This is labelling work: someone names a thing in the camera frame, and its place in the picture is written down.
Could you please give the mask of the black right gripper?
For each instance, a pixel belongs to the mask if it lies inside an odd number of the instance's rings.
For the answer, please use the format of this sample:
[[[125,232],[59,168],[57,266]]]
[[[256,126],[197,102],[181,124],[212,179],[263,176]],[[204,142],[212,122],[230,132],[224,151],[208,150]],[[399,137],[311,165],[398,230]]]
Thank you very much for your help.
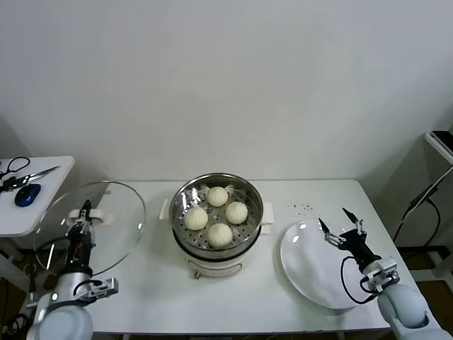
[[[336,235],[327,227],[326,223],[319,218],[319,225],[324,233],[324,240],[329,244],[339,247],[342,251],[348,251],[356,261],[358,266],[368,266],[374,261],[381,259],[381,256],[376,255],[367,245],[363,220],[359,219],[353,212],[343,208],[343,212],[354,224],[355,229],[352,229],[343,234]]]

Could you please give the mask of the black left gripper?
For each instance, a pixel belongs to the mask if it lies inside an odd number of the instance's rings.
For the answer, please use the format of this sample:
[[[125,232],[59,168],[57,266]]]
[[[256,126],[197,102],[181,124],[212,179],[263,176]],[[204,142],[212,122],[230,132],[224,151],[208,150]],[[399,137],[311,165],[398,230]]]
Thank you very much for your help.
[[[66,264],[89,264],[91,250],[96,245],[91,232],[93,227],[91,210],[92,202],[87,200],[82,208],[71,210],[68,214],[67,239],[69,240],[69,248]]]

